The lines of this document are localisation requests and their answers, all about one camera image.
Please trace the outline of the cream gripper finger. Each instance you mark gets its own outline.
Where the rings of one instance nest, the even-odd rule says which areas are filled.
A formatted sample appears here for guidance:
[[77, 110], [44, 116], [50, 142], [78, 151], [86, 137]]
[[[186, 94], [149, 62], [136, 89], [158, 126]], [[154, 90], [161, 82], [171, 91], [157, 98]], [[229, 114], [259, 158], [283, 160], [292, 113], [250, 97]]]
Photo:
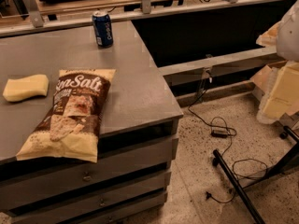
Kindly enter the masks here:
[[262, 109], [269, 119], [280, 119], [284, 114], [299, 111], [299, 63], [286, 63], [278, 70], [274, 87]]

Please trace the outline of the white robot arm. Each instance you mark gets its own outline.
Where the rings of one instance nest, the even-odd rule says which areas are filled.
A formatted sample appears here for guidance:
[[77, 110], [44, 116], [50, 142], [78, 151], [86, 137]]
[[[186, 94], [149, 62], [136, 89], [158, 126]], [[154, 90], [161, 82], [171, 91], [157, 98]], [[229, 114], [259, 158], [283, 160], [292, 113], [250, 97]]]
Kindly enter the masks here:
[[287, 60], [262, 108], [268, 119], [278, 120], [299, 99], [299, 0], [278, 26], [277, 54]]

